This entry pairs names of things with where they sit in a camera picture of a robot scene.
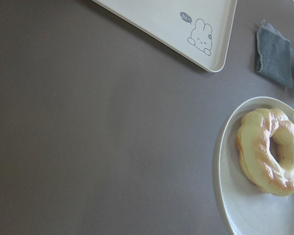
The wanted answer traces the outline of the white plate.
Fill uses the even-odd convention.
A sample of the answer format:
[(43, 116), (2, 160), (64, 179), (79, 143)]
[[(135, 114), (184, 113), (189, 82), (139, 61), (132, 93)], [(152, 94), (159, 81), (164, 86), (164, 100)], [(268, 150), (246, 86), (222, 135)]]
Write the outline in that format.
[(267, 96), (240, 104), (217, 137), (213, 156), (213, 185), (221, 218), (231, 235), (294, 235), (294, 194), (261, 192), (245, 177), (235, 145), (241, 118), (257, 108), (278, 108), (294, 123), (294, 109)]

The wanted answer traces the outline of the glazed donut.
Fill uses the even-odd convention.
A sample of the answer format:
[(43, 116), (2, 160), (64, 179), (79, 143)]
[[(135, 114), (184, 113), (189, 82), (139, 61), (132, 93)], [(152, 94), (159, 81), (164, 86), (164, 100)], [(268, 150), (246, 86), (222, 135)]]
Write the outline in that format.
[(283, 111), (259, 108), (247, 113), (236, 146), (242, 171), (261, 191), (294, 193), (294, 124)]

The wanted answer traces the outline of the grey folded cloth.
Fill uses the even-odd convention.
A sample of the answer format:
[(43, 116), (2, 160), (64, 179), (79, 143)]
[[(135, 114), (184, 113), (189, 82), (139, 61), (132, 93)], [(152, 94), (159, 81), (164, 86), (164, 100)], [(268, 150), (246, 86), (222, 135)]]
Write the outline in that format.
[(270, 23), (260, 26), (256, 33), (257, 65), (262, 76), (291, 88), (294, 85), (291, 72), (291, 42)]

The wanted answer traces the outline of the cream rabbit tray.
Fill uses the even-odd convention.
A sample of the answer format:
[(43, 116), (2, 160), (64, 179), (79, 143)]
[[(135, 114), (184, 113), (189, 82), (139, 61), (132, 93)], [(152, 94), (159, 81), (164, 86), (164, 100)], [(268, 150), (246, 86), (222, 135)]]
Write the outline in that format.
[(97, 0), (208, 72), (223, 69), (237, 1)]

